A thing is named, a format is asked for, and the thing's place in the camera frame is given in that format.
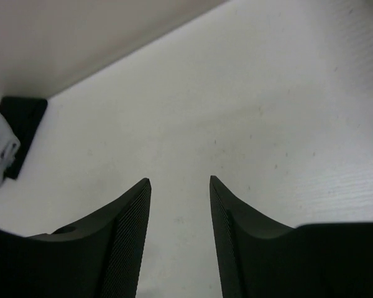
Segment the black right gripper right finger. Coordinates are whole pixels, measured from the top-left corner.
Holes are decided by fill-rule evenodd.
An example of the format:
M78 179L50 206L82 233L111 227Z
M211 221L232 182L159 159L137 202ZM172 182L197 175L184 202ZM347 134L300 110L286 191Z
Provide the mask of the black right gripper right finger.
M292 228L216 176L210 206L224 297L373 297L373 222Z

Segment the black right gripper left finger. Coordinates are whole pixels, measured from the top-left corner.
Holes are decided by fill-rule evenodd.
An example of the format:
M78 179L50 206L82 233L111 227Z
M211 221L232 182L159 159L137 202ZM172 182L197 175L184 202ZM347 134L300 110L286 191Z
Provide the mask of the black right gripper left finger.
M135 297L150 198L144 178L53 233L0 230L0 297Z

